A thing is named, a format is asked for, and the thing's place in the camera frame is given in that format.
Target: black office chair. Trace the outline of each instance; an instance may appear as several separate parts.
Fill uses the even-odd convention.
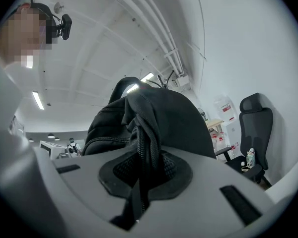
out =
[[[240,151],[244,156],[230,159],[228,151],[231,147],[224,148],[215,153],[216,156],[224,154],[227,165],[243,174],[247,178],[260,182],[265,170],[268,169],[266,150],[273,126],[273,113],[270,108],[263,108],[259,102],[259,93],[255,93],[241,101],[239,105],[241,114],[239,121],[241,126]],[[246,163],[246,155],[250,148],[255,149],[256,165],[243,172],[241,163]]]

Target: white pipe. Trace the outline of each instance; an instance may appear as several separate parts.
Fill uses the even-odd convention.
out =
[[[146,0],[138,0],[138,1],[145,7],[145,9],[149,12],[150,16],[154,19],[154,21],[158,25],[158,27],[159,27],[160,31],[162,32],[164,38],[167,40],[167,43],[168,43],[171,51],[175,50],[175,47],[173,46],[173,44],[172,44],[172,42],[170,40],[170,36],[168,36],[165,28],[163,27],[161,21],[159,20],[159,18],[157,17],[156,13],[151,8],[151,6],[147,3]],[[182,72],[182,67],[180,65],[180,61],[178,60],[177,54],[174,53],[173,55],[175,57],[175,60],[178,63],[178,68],[179,68],[180,72]]]
[[[157,33],[157,31],[155,30],[155,28],[151,25],[151,23],[148,21],[148,19],[146,18],[146,16],[143,14],[143,12],[139,9],[139,7],[132,1],[132,0],[123,0],[128,6],[130,6],[134,12],[143,20],[143,22],[147,25],[147,27],[149,28],[149,30],[152,32],[153,36],[156,38],[156,40],[158,41],[159,45],[161,46],[163,52],[165,54],[169,53],[168,49],[166,48],[166,46],[164,45],[162,39],[160,38],[159,34]],[[175,73],[177,75],[179,75],[179,71],[178,68],[176,67],[173,59],[171,57],[168,57],[169,62],[171,63],[172,67],[175,70]]]
[[[167,32],[168,32],[168,34],[169,34],[169,36],[170,36],[171,42],[173,43],[173,47],[176,49],[177,46],[176,46],[176,44],[175,44],[175,41],[174,41],[173,36],[172,36],[172,34],[171,34],[171,31],[170,31],[170,29],[169,29],[169,27],[168,27],[168,24],[167,24],[167,22],[165,21],[164,17],[162,16],[161,11],[160,11],[159,8],[155,5],[155,3],[154,3],[153,0],[148,0],[148,1],[152,4],[152,6],[153,6],[153,8],[155,9],[156,13],[158,14],[158,16],[160,17],[160,19],[162,20],[162,23],[163,23],[164,27],[166,28],[166,30],[167,30]],[[181,63],[181,59],[180,59],[180,55],[179,55],[179,52],[178,52],[178,51],[176,52],[176,55],[177,55],[178,66],[181,68],[181,72],[183,73],[183,67],[182,67],[182,63]]]

